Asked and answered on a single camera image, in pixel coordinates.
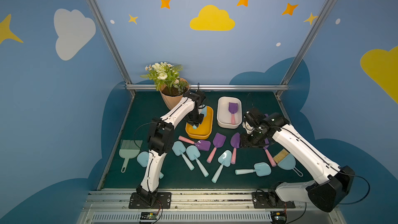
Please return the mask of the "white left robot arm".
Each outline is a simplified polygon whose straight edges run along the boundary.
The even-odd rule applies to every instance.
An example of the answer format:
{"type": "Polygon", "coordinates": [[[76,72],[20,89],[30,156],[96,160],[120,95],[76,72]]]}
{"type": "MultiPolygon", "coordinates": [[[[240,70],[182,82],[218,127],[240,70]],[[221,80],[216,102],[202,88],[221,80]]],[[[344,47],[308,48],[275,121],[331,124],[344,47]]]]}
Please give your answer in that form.
{"type": "Polygon", "coordinates": [[[199,127],[204,120],[201,108],[205,99],[203,91],[186,91],[172,110],[160,118],[153,118],[150,123],[147,136],[149,160],[144,178],[136,189],[143,206],[153,207],[157,202],[160,172],[166,155],[175,143],[175,128],[182,120],[199,127]]]}

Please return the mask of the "left aluminium frame post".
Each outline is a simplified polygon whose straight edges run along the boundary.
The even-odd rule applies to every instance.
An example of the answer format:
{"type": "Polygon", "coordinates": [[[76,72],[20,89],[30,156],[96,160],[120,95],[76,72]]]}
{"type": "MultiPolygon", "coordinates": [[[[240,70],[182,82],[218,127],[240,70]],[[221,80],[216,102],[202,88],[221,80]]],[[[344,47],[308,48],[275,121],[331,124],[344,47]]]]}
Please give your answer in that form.
{"type": "Polygon", "coordinates": [[[126,90],[128,90],[130,92],[132,97],[135,97],[136,91],[134,89],[127,88],[127,86],[133,84],[132,80],[131,80],[130,75],[126,69],[126,66],[123,62],[120,52],[118,51],[118,49],[116,47],[115,41],[111,35],[111,32],[107,26],[107,23],[106,23],[105,18],[99,8],[97,1],[96,0],[86,0],[86,1],[88,3],[88,6],[89,6],[96,22],[97,22],[99,29],[101,30],[101,33],[107,43],[107,46],[116,62],[119,72],[124,79],[126,90]]]}

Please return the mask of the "right aluminium frame post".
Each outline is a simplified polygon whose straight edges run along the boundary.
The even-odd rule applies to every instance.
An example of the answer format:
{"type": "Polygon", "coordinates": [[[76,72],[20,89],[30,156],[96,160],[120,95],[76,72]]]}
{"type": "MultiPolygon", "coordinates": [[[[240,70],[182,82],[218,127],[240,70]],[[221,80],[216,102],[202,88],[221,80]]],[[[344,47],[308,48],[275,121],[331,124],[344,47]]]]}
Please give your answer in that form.
{"type": "Polygon", "coordinates": [[[292,63],[290,64],[286,74],[284,75],[280,86],[284,86],[285,89],[279,89],[276,91],[275,96],[279,100],[281,99],[282,94],[289,89],[289,83],[293,78],[296,70],[299,68],[301,62],[303,61],[306,53],[309,51],[312,43],[314,42],[317,34],[321,30],[324,22],[332,11],[334,5],[338,0],[325,0],[320,11],[318,12],[318,18],[315,19],[315,22],[312,24],[308,34],[306,35],[298,53],[294,57],[292,63]]]}

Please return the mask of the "light blue shovel far left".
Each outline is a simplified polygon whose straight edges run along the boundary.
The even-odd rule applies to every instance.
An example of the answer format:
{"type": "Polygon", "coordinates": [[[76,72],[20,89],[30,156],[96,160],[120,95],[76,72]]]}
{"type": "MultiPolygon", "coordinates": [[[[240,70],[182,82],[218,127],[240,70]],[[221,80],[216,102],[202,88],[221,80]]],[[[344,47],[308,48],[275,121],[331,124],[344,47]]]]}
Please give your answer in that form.
{"type": "Polygon", "coordinates": [[[137,156],[137,161],[138,163],[143,167],[146,168],[148,165],[148,160],[149,160],[149,152],[147,151],[142,151],[138,156],[137,156]]]}

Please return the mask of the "yellow plastic storage box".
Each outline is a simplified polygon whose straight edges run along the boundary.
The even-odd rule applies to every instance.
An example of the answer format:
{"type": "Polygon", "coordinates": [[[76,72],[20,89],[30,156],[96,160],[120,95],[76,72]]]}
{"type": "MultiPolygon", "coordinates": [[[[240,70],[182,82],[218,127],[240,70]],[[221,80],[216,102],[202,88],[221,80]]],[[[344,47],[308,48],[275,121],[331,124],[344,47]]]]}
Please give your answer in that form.
{"type": "Polygon", "coordinates": [[[203,122],[196,129],[192,125],[186,124],[185,131],[188,136],[196,140],[207,140],[212,133],[214,110],[207,106],[206,116],[203,122]]]}

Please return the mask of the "circuit board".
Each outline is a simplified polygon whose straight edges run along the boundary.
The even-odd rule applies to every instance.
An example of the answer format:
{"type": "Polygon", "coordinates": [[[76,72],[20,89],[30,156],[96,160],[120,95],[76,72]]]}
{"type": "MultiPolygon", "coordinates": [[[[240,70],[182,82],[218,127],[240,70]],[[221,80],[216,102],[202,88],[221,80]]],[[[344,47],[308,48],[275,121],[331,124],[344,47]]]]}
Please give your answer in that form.
{"type": "Polygon", "coordinates": [[[271,224],[286,224],[287,215],[285,212],[271,212],[271,224]]]}
{"type": "Polygon", "coordinates": [[[158,219],[158,214],[154,212],[141,212],[140,221],[141,222],[155,222],[158,219]]]}

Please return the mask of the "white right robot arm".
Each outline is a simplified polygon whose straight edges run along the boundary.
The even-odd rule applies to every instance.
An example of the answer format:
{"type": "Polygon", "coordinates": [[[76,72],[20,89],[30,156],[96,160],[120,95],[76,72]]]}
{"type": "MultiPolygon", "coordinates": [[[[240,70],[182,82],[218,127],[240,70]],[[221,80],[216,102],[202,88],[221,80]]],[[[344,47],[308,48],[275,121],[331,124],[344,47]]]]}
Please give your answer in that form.
{"type": "Polygon", "coordinates": [[[303,138],[281,114],[269,116],[257,108],[243,115],[245,132],[240,135],[241,148],[263,148],[265,140],[275,141],[293,155],[312,176],[301,183],[280,183],[269,189],[271,203],[308,202],[324,212],[331,212],[349,194],[355,172],[340,167],[303,138]]]}

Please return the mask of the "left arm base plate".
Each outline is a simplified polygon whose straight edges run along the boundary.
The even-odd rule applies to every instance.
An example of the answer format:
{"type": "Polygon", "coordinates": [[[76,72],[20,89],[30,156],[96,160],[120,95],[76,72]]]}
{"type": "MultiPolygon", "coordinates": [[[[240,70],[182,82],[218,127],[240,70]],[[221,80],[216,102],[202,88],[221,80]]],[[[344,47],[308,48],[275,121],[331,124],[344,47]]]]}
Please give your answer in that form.
{"type": "Polygon", "coordinates": [[[155,194],[132,193],[129,200],[129,209],[170,209],[172,194],[170,192],[158,192],[155,194]]]}

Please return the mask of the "right circuit board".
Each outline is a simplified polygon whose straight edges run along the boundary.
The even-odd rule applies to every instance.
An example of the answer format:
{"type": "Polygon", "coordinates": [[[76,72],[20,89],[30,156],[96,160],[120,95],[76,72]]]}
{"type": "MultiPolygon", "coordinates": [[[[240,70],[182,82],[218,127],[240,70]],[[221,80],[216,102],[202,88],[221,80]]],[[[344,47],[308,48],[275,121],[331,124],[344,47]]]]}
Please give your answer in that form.
{"type": "Polygon", "coordinates": [[[285,212],[271,212],[271,224],[286,224],[287,215],[285,212]]]}

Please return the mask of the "aluminium frame post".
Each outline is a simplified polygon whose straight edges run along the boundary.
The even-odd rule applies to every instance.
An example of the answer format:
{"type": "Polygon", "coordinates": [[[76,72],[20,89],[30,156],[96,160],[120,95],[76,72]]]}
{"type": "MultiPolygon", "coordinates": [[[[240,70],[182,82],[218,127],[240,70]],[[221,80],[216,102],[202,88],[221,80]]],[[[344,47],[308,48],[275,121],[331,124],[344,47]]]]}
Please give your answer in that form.
{"type": "Polygon", "coordinates": [[[325,0],[320,11],[318,12],[318,18],[315,19],[315,22],[312,24],[308,34],[306,35],[298,53],[294,57],[292,63],[290,64],[286,74],[284,75],[280,86],[284,86],[285,89],[279,89],[276,91],[275,96],[279,100],[281,99],[282,94],[289,89],[289,83],[293,78],[296,70],[299,68],[301,62],[303,61],[306,53],[309,51],[312,43],[314,42],[317,34],[321,30],[324,22],[332,11],[334,5],[338,0],[325,0]]]}
{"type": "Polygon", "coordinates": [[[127,86],[133,84],[132,80],[131,80],[130,75],[126,69],[126,66],[123,62],[120,52],[118,51],[118,49],[116,47],[115,41],[111,35],[111,32],[107,26],[107,23],[106,23],[105,18],[99,8],[97,1],[96,0],[86,0],[86,1],[88,3],[88,6],[89,6],[96,22],[97,22],[99,29],[101,30],[101,33],[107,43],[107,46],[116,62],[119,72],[124,79],[126,90],[128,90],[130,92],[132,97],[135,97],[136,91],[134,89],[127,88],[127,86]]]}

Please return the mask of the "light blue shovel lying right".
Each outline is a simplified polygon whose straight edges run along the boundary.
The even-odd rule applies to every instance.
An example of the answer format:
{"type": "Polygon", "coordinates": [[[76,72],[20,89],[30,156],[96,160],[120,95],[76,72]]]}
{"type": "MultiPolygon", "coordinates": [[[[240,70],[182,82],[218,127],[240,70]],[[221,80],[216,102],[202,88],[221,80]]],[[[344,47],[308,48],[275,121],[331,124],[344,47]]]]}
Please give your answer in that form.
{"type": "Polygon", "coordinates": [[[235,170],[236,175],[244,175],[250,173],[256,173],[257,176],[269,176],[272,172],[271,167],[266,162],[256,163],[253,169],[237,169],[235,170]]]}

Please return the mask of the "white plastic storage box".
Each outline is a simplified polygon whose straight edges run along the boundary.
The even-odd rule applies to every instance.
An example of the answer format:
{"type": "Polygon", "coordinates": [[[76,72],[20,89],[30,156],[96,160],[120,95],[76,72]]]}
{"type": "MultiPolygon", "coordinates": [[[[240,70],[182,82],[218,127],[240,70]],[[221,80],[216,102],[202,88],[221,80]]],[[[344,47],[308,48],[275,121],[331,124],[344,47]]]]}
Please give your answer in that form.
{"type": "Polygon", "coordinates": [[[237,129],[242,120],[241,101],[235,97],[220,97],[217,105],[218,126],[225,129],[237,129]]]}

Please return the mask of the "purple square shovel lying sideways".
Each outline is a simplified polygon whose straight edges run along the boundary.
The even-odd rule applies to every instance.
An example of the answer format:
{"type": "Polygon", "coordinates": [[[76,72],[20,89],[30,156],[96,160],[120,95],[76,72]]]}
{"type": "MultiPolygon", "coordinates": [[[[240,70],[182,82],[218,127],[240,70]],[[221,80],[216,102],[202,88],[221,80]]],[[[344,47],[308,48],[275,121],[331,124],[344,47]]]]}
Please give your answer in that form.
{"type": "Polygon", "coordinates": [[[179,141],[194,145],[198,148],[198,150],[202,150],[202,151],[209,151],[210,150],[210,146],[211,146],[211,142],[210,141],[204,141],[204,140],[199,140],[197,142],[194,142],[188,138],[185,138],[183,136],[179,136],[178,137],[179,141]]]}

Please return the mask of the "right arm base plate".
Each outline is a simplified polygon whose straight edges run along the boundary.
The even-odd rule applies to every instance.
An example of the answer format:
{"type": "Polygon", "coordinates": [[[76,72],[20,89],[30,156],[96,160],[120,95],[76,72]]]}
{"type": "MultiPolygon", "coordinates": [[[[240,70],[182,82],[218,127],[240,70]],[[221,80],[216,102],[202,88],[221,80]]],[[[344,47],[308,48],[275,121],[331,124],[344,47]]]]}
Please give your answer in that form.
{"type": "Polygon", "coordinates": [[[283,202],[280,199],[277,199],[276,196],[271,195],[269,196],[268,192],[265,191],[255,191],[251,193],[252,202],[254,208],[256,209],[266,209],[266,208],[273,208],[273,209],[290,209],[295,208],[294,202],[283,202]]]}

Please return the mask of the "light blue pointed shovel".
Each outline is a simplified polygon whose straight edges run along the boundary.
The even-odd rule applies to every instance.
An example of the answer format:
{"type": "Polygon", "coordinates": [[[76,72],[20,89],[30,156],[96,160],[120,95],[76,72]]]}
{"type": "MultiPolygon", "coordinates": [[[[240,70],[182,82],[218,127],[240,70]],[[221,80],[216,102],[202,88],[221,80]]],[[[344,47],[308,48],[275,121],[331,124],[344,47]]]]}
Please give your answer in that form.
{"type": "MultiPolygon", "coordinates": [[[[203,115],[203,120],[204,120],[204,118],[207,116],[207,106],[206,105],[203,104],[203,105],[199,106],[199,114],[203,115]]],[[[192,126],[192,128],[194,130],[196,130],[200,126],[200,124],[194,124],[192,126]]]]}
{"type": "Polygon", "coordinates": [[[226,150],[224,151],[218,158],[218,162],[220,163],[219,168],[217,169],[217,171],[215,172],[215,174],[213,175],[211,181],[213,183],[216,183],[221,172],[222,169],[224,167],[229,167],[231,165],[231,159],[232,159],[232,153],[230,150],[226,150]]]}

